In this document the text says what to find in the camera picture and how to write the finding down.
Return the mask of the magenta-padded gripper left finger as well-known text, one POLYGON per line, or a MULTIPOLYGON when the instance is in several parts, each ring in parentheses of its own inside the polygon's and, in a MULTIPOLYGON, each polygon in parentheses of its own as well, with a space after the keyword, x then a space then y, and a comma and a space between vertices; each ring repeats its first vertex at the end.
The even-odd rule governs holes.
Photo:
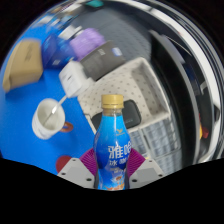
POLYGON ((84 188, 97 188, 97 172, 93 149, 87 150, 80 158, 63 155, 57 159, 58 176, 84 188))

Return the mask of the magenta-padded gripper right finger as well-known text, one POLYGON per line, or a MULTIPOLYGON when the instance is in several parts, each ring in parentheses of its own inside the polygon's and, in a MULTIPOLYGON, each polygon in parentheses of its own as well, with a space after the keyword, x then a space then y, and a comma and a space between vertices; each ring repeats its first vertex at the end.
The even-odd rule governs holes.
POLYGON ((131 149, 128 158, 128 188, 135 189, 150 184, 164 176, 162 169, 153 159, 144 158, 131 149))

